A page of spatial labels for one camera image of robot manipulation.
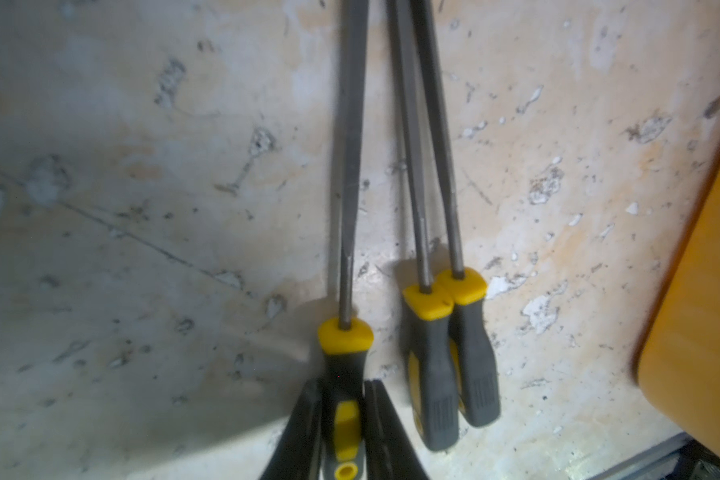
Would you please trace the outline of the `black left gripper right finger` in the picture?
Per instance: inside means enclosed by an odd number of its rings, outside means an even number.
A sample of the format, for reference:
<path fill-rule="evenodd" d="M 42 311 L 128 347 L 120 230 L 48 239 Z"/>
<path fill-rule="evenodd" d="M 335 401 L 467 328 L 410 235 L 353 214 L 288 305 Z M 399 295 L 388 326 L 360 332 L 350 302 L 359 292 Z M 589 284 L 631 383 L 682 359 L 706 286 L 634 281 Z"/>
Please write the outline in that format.
<path fill-rule="evenodd" d="M 427 480 L 392 400 L 381 380 L 364 382 L 367 477 Z"/>

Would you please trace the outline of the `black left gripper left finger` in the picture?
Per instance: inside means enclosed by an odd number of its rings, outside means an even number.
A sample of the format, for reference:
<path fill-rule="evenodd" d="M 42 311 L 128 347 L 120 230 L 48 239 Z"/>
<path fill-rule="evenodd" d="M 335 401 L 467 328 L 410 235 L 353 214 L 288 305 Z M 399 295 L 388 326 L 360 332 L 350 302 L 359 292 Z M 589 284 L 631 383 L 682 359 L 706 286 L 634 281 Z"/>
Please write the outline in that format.
<path fill-rule="evenodd" d="M 320 477 L 323 381 L 308 380 L 260 479 L 316 480 Z"/>

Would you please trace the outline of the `file tool yellow-black handle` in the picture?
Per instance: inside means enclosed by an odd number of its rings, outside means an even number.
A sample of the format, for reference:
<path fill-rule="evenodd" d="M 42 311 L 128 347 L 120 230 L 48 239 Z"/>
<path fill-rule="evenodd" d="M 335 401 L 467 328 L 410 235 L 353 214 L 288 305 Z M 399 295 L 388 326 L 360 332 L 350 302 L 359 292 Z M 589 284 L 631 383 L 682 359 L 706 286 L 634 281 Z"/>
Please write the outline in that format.
<path fill-rule="evenodd" d="M 354 254 L 359 208 L 369 3 L 341 6 L 341 50 L 334 159 L 338 184 L 338 309 L 317 332 L 325 360 L 322 435 L 325 479 L 359 479 L 365 466 L 363 377 L 373 343 L 370 326 L 353 312 Z"/>
<path fill-rule="evenodd" d="M 443 451 L 458 440 L 458 391 L 448 340 L 454 302 L 435 284 L 430 262 L 411 3 L 389 5 L 417 275 L 416 282 L 402 291 L 409 333 L 408 383 L 423 443 L 431 451 Z"/>
<path fill-rule="evenodd" d="M 459 410 L 471 426 L 485 427 L 501 414 L 496 358 L 483 320 L 487 283 L 480 273 L 465 265 L 463 258 L 455 169 L 432 3 L 413 1 L 411 11 L 449 246 L 450 266 L 437 275 L 436 282 L 454 301 L 448 335 Z"/>

